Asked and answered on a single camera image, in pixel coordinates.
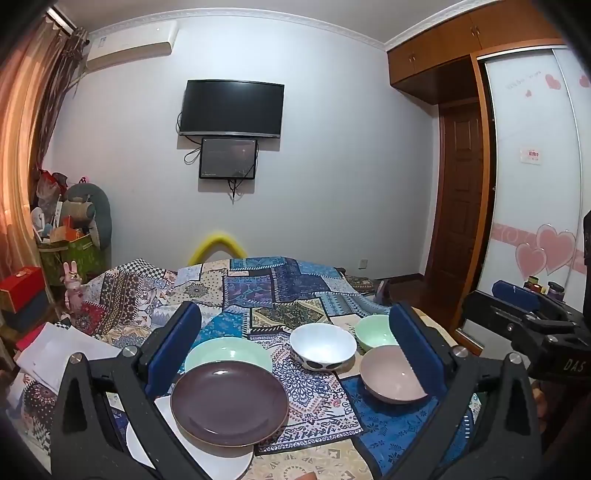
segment wooden floor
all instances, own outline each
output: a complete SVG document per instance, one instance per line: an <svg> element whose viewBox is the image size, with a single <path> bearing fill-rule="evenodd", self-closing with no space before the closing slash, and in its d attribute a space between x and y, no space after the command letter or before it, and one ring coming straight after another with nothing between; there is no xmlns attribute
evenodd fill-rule
<svg viewBox="0 0 591 480"><path fill-rule="evenodd" d="M389 286L389 293L392 302L408 302L411 306L424 311L449 331L456 306L438 296L425 280L393 283Z"/></svg>

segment curtain rod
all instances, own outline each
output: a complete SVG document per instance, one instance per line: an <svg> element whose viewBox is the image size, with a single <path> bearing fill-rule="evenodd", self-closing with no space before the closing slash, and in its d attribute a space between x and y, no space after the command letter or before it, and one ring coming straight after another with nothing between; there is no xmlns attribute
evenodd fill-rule
<svg viewBox="0 0 591 480"><path fill-rule="evenodd" d="M68 35L72 35L72 32L75 30L76 26L72 22L70 22L67 19L67 17L64 14L62 14L58 9L48 8L47 15L55 23L57 23L64 32L66 32Z"/></svg>

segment white bowl with black spots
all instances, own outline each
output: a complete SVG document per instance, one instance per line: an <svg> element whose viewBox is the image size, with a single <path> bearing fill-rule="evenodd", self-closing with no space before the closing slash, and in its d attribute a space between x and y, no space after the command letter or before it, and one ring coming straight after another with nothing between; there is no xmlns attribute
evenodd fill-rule
<svg viewBox="0 0 591 480"><path fill-rule="evenodd" d="M292 357L308 370L330 372L354 356L353 335L331 323L308 323L290 336Z"/></svg>

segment green storage bin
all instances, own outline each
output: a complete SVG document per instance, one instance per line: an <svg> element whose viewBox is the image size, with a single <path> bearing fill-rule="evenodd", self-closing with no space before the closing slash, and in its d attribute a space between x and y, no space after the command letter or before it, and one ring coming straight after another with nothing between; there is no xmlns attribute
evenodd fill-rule
<svg viewBox="0 0 591 480"><path fill-rule="evenodd" d="M37 244L37 246L47 282L52 287L63 285L60 278L64 276L64 262L76 262L83 283L87 283L106 270L104 253L92 243L90 235L85 235L73 242L64 240L52 244Z"/></svg>

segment blue gripper pad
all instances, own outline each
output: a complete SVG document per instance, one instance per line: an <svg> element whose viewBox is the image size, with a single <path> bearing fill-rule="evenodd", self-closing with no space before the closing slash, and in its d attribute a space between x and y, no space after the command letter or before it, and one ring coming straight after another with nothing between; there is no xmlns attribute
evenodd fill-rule
<svg viewBox="0 0 591 480"><path fill-rule="evenodd" d="M526 312L536 312L540 309L540 300L534 292L505 280L498 280L492 286L492 295Z"/></svg>
<svg viewBox="0 0 591 480"><path fill-rule="evenodd" d="M175 322L176 325L173 324L172 331L148 364L148 381L145 387L148 398L160 397L168 391L201 329L201 310L197 304L185 301L168 321L170 322Z"/></svg>
<svg viewBox="0 0 591 480"><path fill-rule="evenodd" d="M423 390L438 400L447 393L443 364L427 339L399 303L390 309L390 330L396 337Z"/></svg>

